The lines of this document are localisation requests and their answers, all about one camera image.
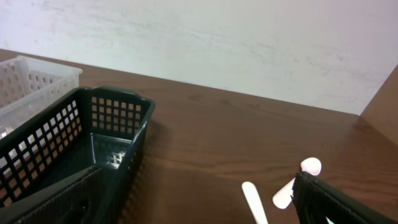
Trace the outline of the pink-white plastic fork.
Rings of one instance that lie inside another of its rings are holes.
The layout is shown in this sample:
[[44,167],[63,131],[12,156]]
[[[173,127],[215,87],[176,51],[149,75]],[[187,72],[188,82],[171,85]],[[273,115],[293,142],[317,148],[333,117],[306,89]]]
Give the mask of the pink-white plastic fork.
[[[300,163],[301,171],[317,176],[322,170],[322,164],[316,157],[309,157]],[[285,184],[272,198],[273,204],[279,209],[286,209],[292,201],[295,179]]]

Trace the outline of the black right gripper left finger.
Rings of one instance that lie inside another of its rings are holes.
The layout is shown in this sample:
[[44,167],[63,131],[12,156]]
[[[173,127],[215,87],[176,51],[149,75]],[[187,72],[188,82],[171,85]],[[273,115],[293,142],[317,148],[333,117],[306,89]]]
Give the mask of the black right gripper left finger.
[[1,209],[1,223],[91,223],[103,170],[91,166]]

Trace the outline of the clear plastic basket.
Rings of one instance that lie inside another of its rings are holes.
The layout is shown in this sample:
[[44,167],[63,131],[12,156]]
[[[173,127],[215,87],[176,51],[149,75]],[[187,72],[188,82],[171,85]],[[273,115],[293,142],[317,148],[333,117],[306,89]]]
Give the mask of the clear plastic basket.
[[1,137],[79,86],[82,69],[17,56],[1,62]]

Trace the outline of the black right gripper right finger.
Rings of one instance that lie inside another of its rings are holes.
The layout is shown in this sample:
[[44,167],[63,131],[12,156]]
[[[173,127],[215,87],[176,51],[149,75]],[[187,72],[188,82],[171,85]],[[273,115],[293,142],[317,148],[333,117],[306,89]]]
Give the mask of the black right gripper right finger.
[[292,190],[301,224],[397,224],[305,171],[296,174]]

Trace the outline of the white plastic fork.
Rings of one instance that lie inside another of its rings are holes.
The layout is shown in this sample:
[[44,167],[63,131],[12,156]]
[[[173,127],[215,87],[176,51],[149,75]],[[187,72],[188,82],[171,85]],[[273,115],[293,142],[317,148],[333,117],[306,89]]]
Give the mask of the white plastic fork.
[[252,182],[245,181],[241,187],[255,222],[269,224],[256,186]]

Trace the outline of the dark green plastic basket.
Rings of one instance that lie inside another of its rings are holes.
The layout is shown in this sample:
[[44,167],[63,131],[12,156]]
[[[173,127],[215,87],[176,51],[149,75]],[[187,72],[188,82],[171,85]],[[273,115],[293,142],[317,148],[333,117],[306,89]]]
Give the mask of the dark green plastic basket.
[[75,88],[1,140],[1,209],[91,166],[103,170],[91,223],[116,223],[155,103],[131,90]]

